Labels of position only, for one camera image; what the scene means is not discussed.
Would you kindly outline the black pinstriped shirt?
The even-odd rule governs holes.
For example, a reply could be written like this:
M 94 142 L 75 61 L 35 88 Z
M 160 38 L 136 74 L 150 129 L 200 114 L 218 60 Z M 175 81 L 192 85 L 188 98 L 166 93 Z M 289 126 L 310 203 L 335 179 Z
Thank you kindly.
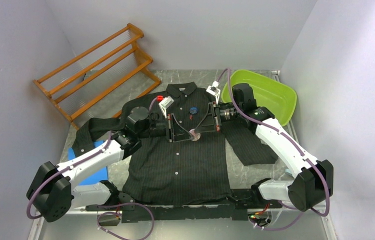
M 126 102 L 119 117 L 91 118 L 76 132 L 71 146 L 75 156 L 92 150 L 94 142 L 108 131 L 124 127 L 135 107 L 148 108 L 156 96 L 171 96 L 167 109 L 189 131 L 206 114 L 208 103 L 215 100 L 205 88 L 194 82 L 168 84 L 166 90 Z M 197 107 L 197 114 L 189 109 Z M 170 143 L 165 137 L 144 138 L 131 155 L 128 178 L 122 191 L 142 203 L 182 206 L 220 200 L 231 194 L 226 160 L 226 140 L 244 166 L 274 164 L 274 151 L 262 144 L 250 130 L 238 122 L 225 122 L 221 132 L 208 132 L 198 141 Z

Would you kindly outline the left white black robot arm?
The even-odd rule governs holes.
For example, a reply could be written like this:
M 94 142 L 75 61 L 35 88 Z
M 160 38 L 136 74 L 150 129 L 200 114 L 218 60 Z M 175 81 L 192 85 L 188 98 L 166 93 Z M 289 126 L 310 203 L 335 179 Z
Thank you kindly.
M 145 107 L 134 108 L 123 124 L 117 131 L 110 130 L 104 143 L 72 160 L 57 165 L 49 161 L 42 164 L 26 194 L 27 217 L 32 220 L 43 217 L 47 222 L 54 222 L 74 208 L 93 206 L 112 210 L 119 203 L 127 203 L 127 199 L 120 200 L 120 191 L 109 180 L 90 185 L 81 182 L 133 155 L 144 138 L 165 137 L 175 143 L 194 140 L 196 134 L 193 129 L 183 128 L 174 114 L 160 118 L 158 113 Z

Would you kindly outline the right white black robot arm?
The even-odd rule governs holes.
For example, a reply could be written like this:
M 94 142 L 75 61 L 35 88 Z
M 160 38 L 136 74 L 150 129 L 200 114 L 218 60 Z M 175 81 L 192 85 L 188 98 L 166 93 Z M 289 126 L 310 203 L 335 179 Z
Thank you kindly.
M 282 160 L 293 177 L 293 180 L 267 178 L 259 181 L 250 194 L 251 203 L 261 208 L 272 200 L 289 202 L 293 209 L 305 212 L 324 202 L 323 215 L 326 216 L 333 194 L 334 168 L 330 161 L 319 160 L 301 147 L 268 108 L 257 105 L 249 84 L 236 84 L 229 94 L 229 103 L 209 103 L 204 119 L 190 131 L 192 138 L 219 132 L 224 122 L 243 121 Z

